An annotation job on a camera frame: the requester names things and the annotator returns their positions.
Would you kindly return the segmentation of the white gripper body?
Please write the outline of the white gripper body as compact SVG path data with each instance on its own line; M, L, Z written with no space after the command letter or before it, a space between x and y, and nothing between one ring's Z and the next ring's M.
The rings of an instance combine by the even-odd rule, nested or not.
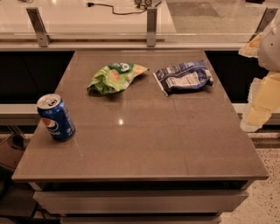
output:
M266 26L260 37L258 64L269 71L280 71L280 12Z

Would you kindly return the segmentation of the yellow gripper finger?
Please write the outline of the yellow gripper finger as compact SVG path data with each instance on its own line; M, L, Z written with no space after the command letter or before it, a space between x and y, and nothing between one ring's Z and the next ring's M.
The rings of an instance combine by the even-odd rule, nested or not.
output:
M260 45L260 38L263 34L260 32L252 40L250 40L245 46L243 46L238 54L247 58L257 58L258 49Z
M259 130L279 108L280 73L269 72L262 79L254 78L242 113L241 129L245 132Z

